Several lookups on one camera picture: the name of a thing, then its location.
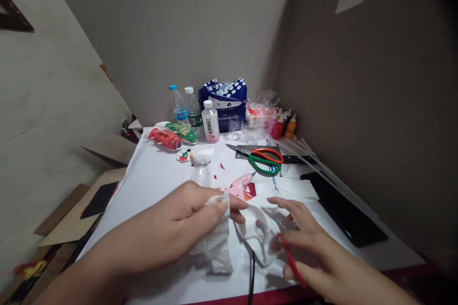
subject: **white bottle cap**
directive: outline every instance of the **white bottle cap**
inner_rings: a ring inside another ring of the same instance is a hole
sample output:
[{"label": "white bottle cap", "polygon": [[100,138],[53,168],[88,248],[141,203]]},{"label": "white bottle cap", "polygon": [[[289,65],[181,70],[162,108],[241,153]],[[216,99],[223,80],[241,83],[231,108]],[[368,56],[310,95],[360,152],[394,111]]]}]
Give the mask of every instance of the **white bottle cap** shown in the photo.
[{"label": "white bottle cap", "polygon": [[213,106],[213,102],[211,100],[205,100],[204,101],[204,107],[209,110]]}]

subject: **scissors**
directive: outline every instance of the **scissors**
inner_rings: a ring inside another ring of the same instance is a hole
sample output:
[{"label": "scissors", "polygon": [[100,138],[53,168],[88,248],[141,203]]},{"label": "scissors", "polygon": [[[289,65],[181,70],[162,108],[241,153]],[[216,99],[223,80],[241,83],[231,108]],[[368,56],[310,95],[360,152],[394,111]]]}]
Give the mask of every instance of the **scissors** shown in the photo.
[{"label": "scissors", "polygon": [[[244,148],[239,148],[235,145],[230,145],[226,144],[229,148],[238,151],[239,153],[242,153],[244,155],[248,156],[249,161],[253,164],[254,169],[256,169],[260,173],[264,173],[267,175],[277,175],[280,172],[281,169],[281,164],[285,162],[285,159],[283,156],[276,150],[273,149],[267,149],[267,148],[261,148],[261,149],[244,149]],[[263,153],[272,153],[276,155],[279,160],[274,160],[273,158],[263,154]],[[262,164],[267,164],[273,166],[273,171],[266,171],[262,168],[260,168],[256,162],[262,163]]]}]

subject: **scissors handle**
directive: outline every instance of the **scissors handle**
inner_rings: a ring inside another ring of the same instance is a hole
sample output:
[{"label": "scissors handle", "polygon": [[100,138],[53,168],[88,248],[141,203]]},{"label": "scissors handle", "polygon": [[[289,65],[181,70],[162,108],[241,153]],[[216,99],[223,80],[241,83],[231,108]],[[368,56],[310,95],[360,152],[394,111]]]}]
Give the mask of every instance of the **scissors handle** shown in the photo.
[{"label": "scissors handle", "polygon": [[[268,149],[268,148],[254,149],[254,150],[251,150],[251,153],[253,155],[258,155],[259,157],[262,157],[265,160],[272,161],[272,162],[275,162],[277,164],[283,164],[283,162],[285,162],[285,159],[283,158],[283,156],[278,151],[273,150],[273,149]],[[273,158],[271,158],[268,155],[263,154],[263,153],[272,153],[275,156],[277,156],[279,159],[278,160],[274,160]]]},{"label": "scissors handle", "polygon": [[[253,154],[248,155],[248,159],[253,164],[254,169],[256,169],[260,173],[264,173],[267,175],[277,175],[280,172],[281,166],[272,159],[266,160],[264,158],[259,158]],[[256,164],[256,162],[273,166],[273,171],[262,169]]]}]

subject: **red paint bottle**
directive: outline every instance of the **red paint bottle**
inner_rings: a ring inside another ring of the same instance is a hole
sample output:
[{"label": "red paint bottle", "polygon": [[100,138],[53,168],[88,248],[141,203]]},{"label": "red paint bottle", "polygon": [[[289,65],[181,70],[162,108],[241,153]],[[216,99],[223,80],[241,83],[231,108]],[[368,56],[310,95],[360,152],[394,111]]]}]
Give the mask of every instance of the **red paint bottle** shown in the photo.
[{"label": "red paint bottle", "polygon": [[275,127],[273,128],[272,138],[275,140],[279,140],[281,137],[281,133],[283,132],[283,127],[285,126],[285,124],[283,123],[283,116],[284,114],[280,116],[277,123],[275,124]]}]

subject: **scissors blade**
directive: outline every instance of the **scissors blade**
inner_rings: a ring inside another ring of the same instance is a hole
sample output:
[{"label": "scissors blade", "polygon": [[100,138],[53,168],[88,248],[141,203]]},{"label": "scissors blade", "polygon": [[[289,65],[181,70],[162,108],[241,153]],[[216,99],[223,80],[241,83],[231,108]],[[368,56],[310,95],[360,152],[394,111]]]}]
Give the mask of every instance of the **scissors blade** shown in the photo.
[{"label": "scissors blade", "polygon": [[249,149],[243,149],[243,148],[239,148],[235,145],[230,145],[230,144],[226,144],[229,148],[235,150],[235,151],[238,151],[239,153],[242,153],[244,155],[250,155],[251,154],[251,150]]}]

